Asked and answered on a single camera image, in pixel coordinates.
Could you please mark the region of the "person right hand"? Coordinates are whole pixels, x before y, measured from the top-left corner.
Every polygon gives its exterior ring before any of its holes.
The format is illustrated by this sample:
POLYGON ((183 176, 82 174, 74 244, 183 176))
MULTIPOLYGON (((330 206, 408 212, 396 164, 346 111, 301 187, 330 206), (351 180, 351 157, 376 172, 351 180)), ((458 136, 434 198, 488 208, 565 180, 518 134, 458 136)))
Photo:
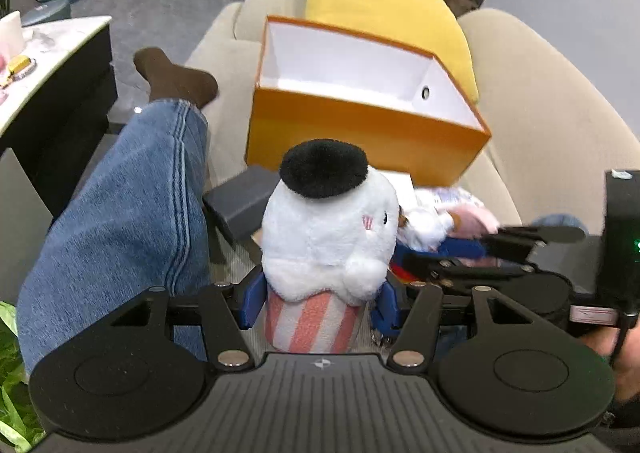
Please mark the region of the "person right hand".
MULTIPOLYGON (((596 331, 582 336, 580 340, 586 346, 602 357, 612 355, 615 343, 620 333, 615 327, 601 327, 596 331)), ((615 400, 628 402, 637 398, 640 390, 640 329, 631 329, 623 343, 620 353, 613 363, 615 375, 615 400)))

